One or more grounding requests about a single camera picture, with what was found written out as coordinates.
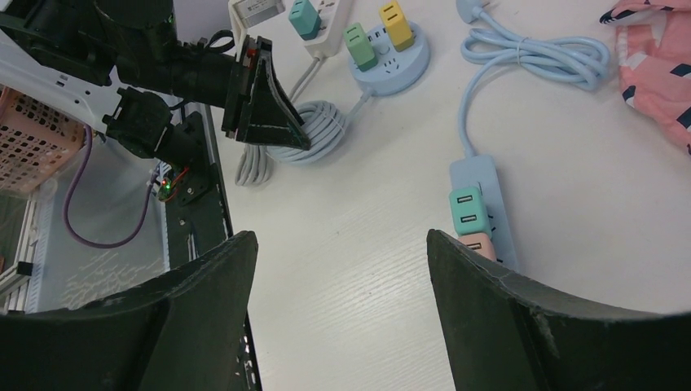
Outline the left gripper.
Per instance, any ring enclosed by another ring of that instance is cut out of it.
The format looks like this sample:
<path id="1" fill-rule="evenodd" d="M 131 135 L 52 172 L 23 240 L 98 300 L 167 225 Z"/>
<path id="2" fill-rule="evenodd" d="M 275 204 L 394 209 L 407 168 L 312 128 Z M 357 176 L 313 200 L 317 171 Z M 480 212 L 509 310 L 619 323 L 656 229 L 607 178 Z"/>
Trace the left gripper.
<path id="1" fill-rule="evenodd" d="M 311 140 L 275 74 L 272 48 L 266 38 L 244 38 L 231 68 L 222 131 L 246 144 L 307 151 Z"/>

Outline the light blue power strip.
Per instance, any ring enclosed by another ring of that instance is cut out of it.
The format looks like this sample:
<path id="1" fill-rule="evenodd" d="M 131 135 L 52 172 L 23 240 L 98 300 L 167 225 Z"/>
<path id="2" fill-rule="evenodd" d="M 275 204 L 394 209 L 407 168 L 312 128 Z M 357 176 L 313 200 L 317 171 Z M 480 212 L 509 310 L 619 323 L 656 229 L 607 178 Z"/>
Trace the light blue power strip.
<path id="1" fill-rule="evenodd" d="M 452 190 L 464 187 L 480 189 L 491 222 L 490 238 L 497 261 L 511 270 L 519 271 L 517 251 L 493 158 L 479 155 L 455 161 L 450 165 L 449 174 Z"/>

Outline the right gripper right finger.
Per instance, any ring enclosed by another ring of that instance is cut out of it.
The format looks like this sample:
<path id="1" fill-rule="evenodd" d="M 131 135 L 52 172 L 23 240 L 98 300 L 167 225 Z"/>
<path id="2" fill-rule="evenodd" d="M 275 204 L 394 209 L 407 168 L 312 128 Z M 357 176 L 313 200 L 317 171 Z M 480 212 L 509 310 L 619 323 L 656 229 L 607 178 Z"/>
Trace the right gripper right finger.
<path id="1" fill-rule="evenodd" d="M 590 301 L 488 260 L 447 233 L 427 257 L 458 390 L 687 390 L 690 316 Z"/>

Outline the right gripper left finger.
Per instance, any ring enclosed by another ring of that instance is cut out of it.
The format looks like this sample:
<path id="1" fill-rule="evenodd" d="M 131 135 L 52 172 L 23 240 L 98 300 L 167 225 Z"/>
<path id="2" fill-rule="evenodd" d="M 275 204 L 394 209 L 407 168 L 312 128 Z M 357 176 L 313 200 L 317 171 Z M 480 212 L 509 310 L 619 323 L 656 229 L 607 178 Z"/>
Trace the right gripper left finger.
<path id="1" fill-rule="evenodd" d="M 240 343 L 257 253 L 242 231 L 78 309 L 2 316 L 2 389 L 246 390 Z"/>

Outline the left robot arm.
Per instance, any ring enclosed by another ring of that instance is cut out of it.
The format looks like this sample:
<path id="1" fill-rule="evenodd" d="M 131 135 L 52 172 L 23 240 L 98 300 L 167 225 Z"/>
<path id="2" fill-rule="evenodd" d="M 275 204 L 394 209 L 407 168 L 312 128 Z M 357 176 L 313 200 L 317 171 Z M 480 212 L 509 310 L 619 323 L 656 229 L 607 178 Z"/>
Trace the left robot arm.
<path id="1" fill-rule="evenodd" d="M 190 124 L 171 122 L 165 95 L 222 108 L 222 130 L 256 146 L 306 151 L 303 120 L 276 75 L 271 41 L 250 37 L 237 20 L 208 39 L 178 38 L 171 1 L 12 1 L 2 31 L 40 65 L 122 87 L 106 134 L 143 159 L 188 167 L 204 148 Z"/>

